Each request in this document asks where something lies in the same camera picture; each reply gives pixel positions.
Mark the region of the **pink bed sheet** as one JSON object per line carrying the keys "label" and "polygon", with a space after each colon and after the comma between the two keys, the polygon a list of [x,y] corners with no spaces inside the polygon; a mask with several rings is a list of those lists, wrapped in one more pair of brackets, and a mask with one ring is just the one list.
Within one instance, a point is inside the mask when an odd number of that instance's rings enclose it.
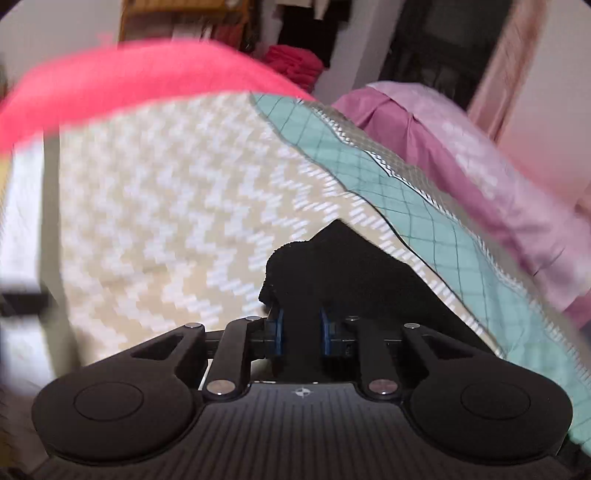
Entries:
{"label": "pink bed sheet", "polygon": [[1,103],[1,151],[117,109],[219,92],[311,99],[262,62],[218,42],[125,42],[62,56],[26,73]]}

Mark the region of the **wooden wardrobe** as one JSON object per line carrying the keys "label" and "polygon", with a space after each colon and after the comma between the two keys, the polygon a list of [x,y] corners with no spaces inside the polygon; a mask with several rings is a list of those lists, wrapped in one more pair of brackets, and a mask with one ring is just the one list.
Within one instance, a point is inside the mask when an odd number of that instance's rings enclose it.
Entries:
{"label": "wooden wardrobe", "polygon": [[250,14],[252,1],[123,1],[118,42],[214,40],[239,50]]}

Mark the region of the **red clothes pile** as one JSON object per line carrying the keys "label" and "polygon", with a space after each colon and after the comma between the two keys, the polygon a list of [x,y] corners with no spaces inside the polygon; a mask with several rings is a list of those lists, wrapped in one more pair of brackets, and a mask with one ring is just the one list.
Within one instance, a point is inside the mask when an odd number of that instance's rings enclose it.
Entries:
{"label": "red clothes pile", "polygon": [[311,51],[287,45],[273,45],[263,55],[263,64],[311,93],[325,66]]}

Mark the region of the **black pants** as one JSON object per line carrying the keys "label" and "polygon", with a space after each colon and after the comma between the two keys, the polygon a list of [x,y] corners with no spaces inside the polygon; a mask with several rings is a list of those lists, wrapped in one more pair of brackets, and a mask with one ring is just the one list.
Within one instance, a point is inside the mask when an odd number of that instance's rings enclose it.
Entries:
{"label": "black pants", "polygon": [[467,385],[498,380],[511,368],[408,264],[339,220],[311,240],[277,249],[259,300],[269,310],[283,309],[283,349],[270,359],[278,383],[353,383],[322,354],[322,309],[373,319],[401,388],[427,378]]}

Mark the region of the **patterned bed quilt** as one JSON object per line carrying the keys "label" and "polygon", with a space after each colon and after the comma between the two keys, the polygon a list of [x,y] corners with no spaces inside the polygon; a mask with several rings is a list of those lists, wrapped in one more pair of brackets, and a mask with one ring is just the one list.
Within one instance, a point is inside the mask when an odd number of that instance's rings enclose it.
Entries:
{"label": "patterned bed quilt", "polygon": [[188,321],[263,310],[264,266],[335,219],[408,264],[493,351],[550,377],[590,443],[590,350],[452,197],[334,110],[221,94],[150,102],[55,135],[1,164],[1,283],[59,307],[1,324],[1,424],[42,459],[40,389]]}

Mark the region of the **pink pillow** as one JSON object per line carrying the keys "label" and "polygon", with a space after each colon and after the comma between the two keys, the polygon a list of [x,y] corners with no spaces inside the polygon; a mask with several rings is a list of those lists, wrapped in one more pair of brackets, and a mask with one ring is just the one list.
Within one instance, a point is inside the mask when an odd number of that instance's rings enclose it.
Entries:
{"label": "pink pillow", "polygon": [[455,198],[557,310],[589,327],[589,219],[516,170],[460,107],[425,85],[391,81],[346,93],[334,106]]}

